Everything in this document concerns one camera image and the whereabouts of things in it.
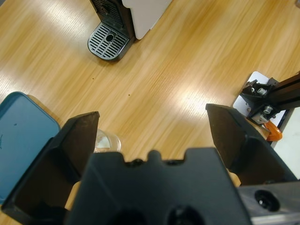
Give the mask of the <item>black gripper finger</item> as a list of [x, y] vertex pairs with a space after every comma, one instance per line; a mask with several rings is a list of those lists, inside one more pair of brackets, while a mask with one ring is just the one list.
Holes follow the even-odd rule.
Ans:
[[263, 136], [236, 109], [207, 104], [214, 145], [242, 185], [297, 181]]
[[63, 223], [73, 185], [94, 152], [99, 112], [70, 118], [33, 160], [1, 206], [19, 223]]

